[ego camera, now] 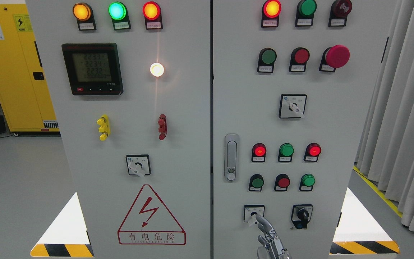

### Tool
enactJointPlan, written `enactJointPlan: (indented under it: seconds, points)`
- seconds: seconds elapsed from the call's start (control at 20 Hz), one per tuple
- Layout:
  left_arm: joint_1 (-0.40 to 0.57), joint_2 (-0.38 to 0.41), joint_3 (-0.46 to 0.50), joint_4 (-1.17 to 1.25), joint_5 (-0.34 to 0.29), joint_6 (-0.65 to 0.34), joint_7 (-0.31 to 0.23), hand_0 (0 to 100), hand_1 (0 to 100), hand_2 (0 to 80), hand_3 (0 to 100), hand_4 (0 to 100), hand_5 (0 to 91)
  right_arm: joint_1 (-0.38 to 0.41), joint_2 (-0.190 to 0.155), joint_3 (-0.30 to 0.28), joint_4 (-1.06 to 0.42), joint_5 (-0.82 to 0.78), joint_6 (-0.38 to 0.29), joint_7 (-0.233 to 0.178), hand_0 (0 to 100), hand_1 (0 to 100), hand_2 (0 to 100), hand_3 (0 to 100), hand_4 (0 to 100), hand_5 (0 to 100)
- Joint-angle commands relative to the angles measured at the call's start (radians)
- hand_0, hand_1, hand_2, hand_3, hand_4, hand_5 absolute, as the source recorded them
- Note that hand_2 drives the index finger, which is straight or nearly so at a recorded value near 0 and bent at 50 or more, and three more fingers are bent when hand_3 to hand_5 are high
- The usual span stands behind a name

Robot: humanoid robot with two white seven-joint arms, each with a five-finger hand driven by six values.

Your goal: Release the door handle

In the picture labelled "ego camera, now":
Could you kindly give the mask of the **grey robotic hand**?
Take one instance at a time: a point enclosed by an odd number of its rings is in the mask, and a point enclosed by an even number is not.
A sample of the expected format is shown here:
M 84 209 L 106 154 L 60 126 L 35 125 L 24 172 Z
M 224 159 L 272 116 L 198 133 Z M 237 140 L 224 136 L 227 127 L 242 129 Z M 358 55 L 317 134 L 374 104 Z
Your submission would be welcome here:
M 259 235 L 258 241 L 262 244 L 257 250 L 259 259 L 292 259 L 289 251 L 283 246 L 280 237 L 271 223 L 261 216 L 255 214 L 258 229 L 264 236 Z

